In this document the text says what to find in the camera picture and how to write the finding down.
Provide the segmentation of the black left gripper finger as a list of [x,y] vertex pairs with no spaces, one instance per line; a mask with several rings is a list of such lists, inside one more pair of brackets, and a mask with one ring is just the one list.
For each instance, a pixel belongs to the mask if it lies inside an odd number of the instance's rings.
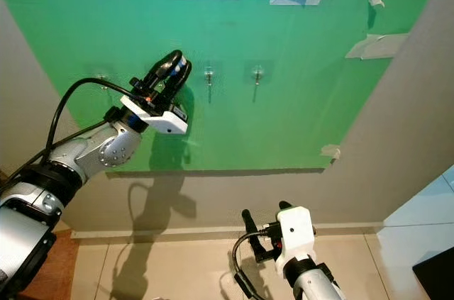
[[191,70],[192,63],[188,59],[181,59],[175,64],[167,83],[167,100],[169,102],[175,102],[177,95],[182,87],[184,87]]
[[182,51],[173,50],[157,61],[149,71],[152,91],[163,84],[162,91],[178,91],[182,87]]

